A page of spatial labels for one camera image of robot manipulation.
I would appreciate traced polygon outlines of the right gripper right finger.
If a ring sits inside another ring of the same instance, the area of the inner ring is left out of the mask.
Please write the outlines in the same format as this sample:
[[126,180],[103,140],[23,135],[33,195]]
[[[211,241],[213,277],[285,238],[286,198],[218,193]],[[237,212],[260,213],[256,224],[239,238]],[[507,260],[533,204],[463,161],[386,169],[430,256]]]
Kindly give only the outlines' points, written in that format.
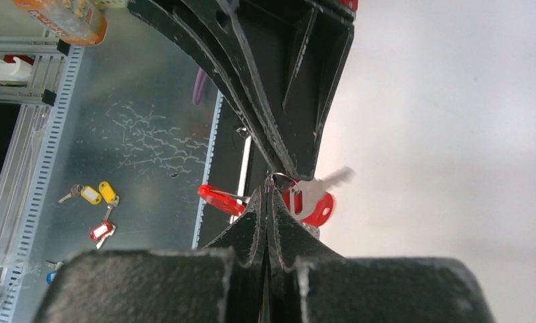
[[474,274],[454,258],[347,258],[267,191],[273,322],[493,322]]

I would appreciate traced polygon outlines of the red handled keyring holder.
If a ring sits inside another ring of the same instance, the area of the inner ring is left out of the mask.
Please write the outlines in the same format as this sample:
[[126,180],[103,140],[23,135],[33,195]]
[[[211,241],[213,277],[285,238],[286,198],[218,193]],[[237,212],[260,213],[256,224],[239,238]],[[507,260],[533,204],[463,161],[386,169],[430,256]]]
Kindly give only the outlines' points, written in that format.
[[199,187],[198,195],[207,204],[234,217],[240,217],[250,201],[249,196],[231,194],[208,184]]

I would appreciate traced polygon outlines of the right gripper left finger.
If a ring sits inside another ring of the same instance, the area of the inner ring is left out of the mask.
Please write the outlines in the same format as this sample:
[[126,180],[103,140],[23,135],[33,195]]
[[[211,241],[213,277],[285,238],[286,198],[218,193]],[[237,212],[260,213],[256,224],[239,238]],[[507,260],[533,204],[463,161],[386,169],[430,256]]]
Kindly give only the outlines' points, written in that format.
[[263,322],[266,194],[194,250],[106,250],[74,256],[35,322]]

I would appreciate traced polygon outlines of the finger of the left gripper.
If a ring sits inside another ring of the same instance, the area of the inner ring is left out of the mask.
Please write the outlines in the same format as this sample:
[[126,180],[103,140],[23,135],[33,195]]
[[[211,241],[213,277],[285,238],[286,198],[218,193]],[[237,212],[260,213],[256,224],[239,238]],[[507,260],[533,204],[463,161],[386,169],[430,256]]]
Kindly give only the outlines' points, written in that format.
[[180,1],[178,15],[223,51],[276,160],[315,173],[326,117],[354,38],[353,1]]
[[222,4],[225,1],[129,1],[127,9],[135,17],[150,25],[189,55],[214,81],[236,114],[247,126],[271,170],[283,171],[284,164],[276,154],[273,141],[264,128],[260,111],[250,98],[253,86],[244,85],[238,70],[243,67],[229,56],[234,36],[225,36],[216,27],[216,13],[227,15]]

